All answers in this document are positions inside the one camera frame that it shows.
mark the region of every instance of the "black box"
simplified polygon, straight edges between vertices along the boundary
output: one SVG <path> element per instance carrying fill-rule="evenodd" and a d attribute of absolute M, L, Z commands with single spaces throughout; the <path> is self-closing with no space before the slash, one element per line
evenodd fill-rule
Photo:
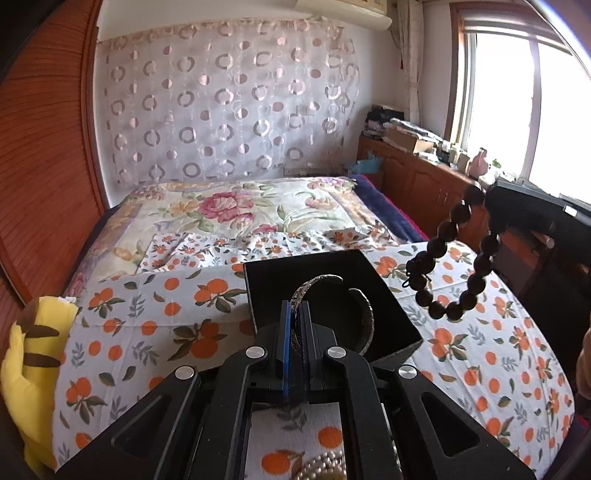
<path fill-rule="evenodd" d="M 360 289 L 374 311 L 374 338 L 364 357 L 375 361 L 408 349 L 422 338 L 388 286 L 358 250 L 274 258 L 244 264 L 246 288 L 255 330 L 279 322 L 281 302 L 306 281 L 323 274 L 339 275 L 343 284 L 323 282 L 306 294 L 312 321 L 332 328 L 337 343 L 353 349 L 361 334 L 361 309 L 348 293 Z"/>

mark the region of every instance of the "purple blanket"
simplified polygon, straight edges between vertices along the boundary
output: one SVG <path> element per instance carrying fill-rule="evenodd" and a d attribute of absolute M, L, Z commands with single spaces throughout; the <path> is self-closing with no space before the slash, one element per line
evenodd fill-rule
<path fill-rule="evenodd" d="M 429 240 L 427 235 L 364 175 L 352 174 L 349 177 L 357 182 L 355 193 L 394 235 L 413 243 Z"/>

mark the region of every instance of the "curtain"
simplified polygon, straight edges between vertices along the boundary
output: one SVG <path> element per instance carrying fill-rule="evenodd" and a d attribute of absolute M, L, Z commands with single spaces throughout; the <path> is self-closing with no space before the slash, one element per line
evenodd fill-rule
<path fill-rule="evenodd" d="M 418 82 L 423 71 L 424 21 L 423 5 L 416 0 L 398 0 L 398 27 L 400 50 L 407 88 L 406 120 L 420 125 L 421 111 L 418 99 Z"/>
<path fill-rule="evenodd" d="M 355 48 L 324 19 L 172 25 L 98 44 L 99 151 L 119 184 L 338 171 Z"/>

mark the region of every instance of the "bed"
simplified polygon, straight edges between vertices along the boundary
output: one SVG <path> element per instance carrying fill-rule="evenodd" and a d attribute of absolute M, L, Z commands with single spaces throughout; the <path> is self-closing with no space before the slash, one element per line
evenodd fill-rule
<path fill-rule="evenodd" d="M 245 262 L 354 248 L 424 339 L 409 363 L 541 478 L 573 418 L 564 373 L 495 274 L 476 308 L 458 322 L 433 320 L 418 307 L 402 283 L 405 262 L 426 247 L 424 240 L 364 178 L 166 183 L 136 190 L 106 221 L 67 288 L 79 313 L 54 395 L 54 466 L 175 368 L 215 367 L 252 345 Z M 430 277 L 441 302 L 459 297 L 474 258 L 466 245 L 450 244 Z M 288 479 L 309 457 L 341 443 L 335 404 L 256 411 L 246 474 Z"/>

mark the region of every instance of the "yellow plush toy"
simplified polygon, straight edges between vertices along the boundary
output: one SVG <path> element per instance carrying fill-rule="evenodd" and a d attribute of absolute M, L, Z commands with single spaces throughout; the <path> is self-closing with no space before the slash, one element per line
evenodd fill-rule
<path fill-rule="evenodd" d="M 39 476 L 43 465 L 56 467 L 51 452 L 53 395 L 76 312 L 75 305 L 56 297 L 30 302 L 12 325 L 0 368 L 2 396 L 24 441 L 25 461 Z"/>

